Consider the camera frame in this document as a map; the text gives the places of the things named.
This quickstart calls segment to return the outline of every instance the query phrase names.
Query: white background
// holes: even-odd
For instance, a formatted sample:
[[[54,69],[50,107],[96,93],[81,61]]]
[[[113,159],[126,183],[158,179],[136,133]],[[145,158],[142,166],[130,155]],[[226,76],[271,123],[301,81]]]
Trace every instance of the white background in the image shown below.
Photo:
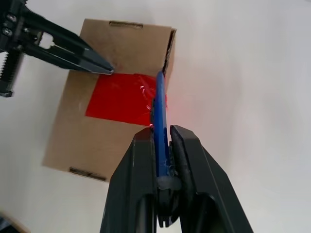
[[[168,122],[199,136],[255,232],[311,232],[311,1],[28,2],[76,33],[85,18],[177,28]],[[0,209],[34,233],[98,233],[104,210],[106,183],[41,166],[66,75],[26,57],[0,99]]]

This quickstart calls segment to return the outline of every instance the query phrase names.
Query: cardboard box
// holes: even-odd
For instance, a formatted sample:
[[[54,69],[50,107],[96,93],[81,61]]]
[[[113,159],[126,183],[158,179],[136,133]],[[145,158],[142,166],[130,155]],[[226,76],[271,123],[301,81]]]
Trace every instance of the cardboard box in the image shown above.
[[[175,32],[171,27],[86,19],[81,37],[116,73],[155,78],[163,70],[167,86]],[[69,73],[43,165],[110,181],[134,134],[145,126],[86,116],[97,79],[96,74]]]

